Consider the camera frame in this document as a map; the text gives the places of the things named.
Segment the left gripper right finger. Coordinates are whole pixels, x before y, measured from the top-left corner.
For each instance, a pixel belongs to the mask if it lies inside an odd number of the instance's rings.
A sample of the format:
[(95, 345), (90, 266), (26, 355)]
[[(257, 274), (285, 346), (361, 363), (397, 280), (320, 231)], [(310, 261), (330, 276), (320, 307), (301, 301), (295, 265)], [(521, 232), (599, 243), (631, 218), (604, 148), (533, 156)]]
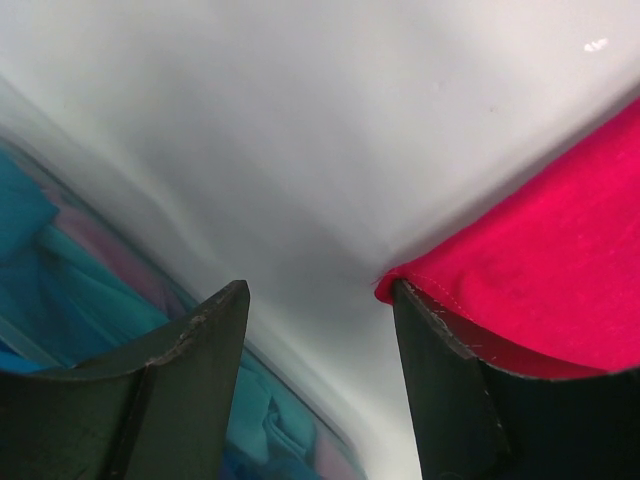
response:
[(391, 293), (423, 478), (638, 478), (637, 369), (518, 375), (473, 353), (460, 317), (408, 281)]

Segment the red t shirt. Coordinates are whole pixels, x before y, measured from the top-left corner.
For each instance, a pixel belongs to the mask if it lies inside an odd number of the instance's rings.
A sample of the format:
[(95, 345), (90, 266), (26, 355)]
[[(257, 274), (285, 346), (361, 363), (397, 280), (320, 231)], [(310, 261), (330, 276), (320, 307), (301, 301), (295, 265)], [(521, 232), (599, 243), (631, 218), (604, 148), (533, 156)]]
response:
[(639, 105), (548, 165), (472, 225), (396, 266), (449, 312), (482, 360), (538, 378), (639, 364)]

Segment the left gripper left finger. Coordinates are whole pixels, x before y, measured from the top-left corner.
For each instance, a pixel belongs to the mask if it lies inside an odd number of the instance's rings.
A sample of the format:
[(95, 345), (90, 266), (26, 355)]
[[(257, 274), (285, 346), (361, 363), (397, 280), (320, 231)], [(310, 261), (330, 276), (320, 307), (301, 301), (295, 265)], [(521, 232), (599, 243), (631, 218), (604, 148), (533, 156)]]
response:
[(236, 280), (71, 369), (3, 373), (2, 477), (216, 478), (249, 304)]

